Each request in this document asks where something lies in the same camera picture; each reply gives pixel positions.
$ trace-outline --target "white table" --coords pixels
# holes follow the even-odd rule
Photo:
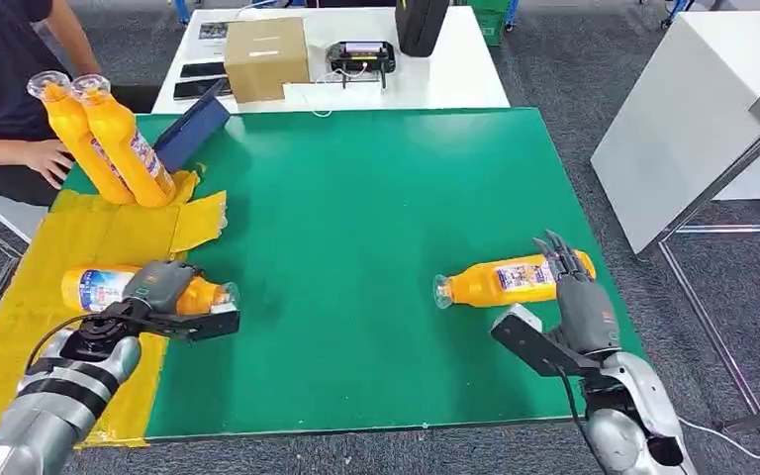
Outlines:
[[[450,7],[447,10],[435,50],[425,58],[400,53],[394,8],[290,8],[247,9],[240,12],[237,9],[195,11],[152,112],[180,114],[196,102],[173,100],[173,86],[180,81],[184,64],[223,60],[224,41],[199,40],[203,23],[284,17],[304,19],[313,81],[328,72],[325,51],[335,43],[386,41],[394,45],[397,70],[387,76],[387,89],[381,91],[379,82],[348,83],[345,91],[336,84],[306,85],[302,86],[304,92],[301,93],[288,90],[284,100],[244,104],[238,104],[234,97],[226,96],[221,98],[221,102],[229,112],[509,107],[470,7]]]
[[[760,12],[681,14],[591,161],[631,248],[657,244],[744,399],[751,415],[724,428],[760,427],[759,401],[666,242],[674,233],[760,233],[687,226],[711,200],[760,200]]]

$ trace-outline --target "cardboard box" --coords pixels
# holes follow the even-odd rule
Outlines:
[[[229,23],[225,67],[238,102],[283,99],[285,82],[310,82],[302,19]]]

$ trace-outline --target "floor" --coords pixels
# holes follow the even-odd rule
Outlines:
[[[205,1],[209,7],[218,4]],[[183,31],[164,2],[71,3],[114,81],[162,80]],[[644,262],[631,253],[589,162],[661,40],[657,28],[663,17],[661,3],[521,3],[517,27],[501,47],[492,49],[509,100],[515,106],[541,110],[630,317],[678,414],[703,424],[743,416],[741,399],[670,269],[659,253]],[[123,54],[132,50],[141,53]],[[702,222],[718,219],[760,222],[760,203],[712,206],[701,217]],[[760,237],[674,237],[671,246],[708,310],[720,321],[760,397]],[[760,461],[711,435],[686,429],[685,436],[701,473],[760,473]],[[760,433],[748,432],[738,439],[760,451]],[[599,469],[573,426],[533,424],[227,437],[137,450],[92,448],[76,452],[65,473],[597,474]]]

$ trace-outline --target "person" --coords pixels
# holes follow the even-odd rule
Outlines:
[[[0,195],[49,206],[72,159],[50,129],[42,103],[26,87],[38,72],[67,71],[34,30],[37,22],[47,24],[77,75],[101,69],[66,0],[0,0]],[[116,91],[116,97],[127,104],[124,92]]]

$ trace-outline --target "black case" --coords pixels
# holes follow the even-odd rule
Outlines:
[[[432,54],[448,4],[448,0],[398,0],[395,23],[403,54],[415,57]]]

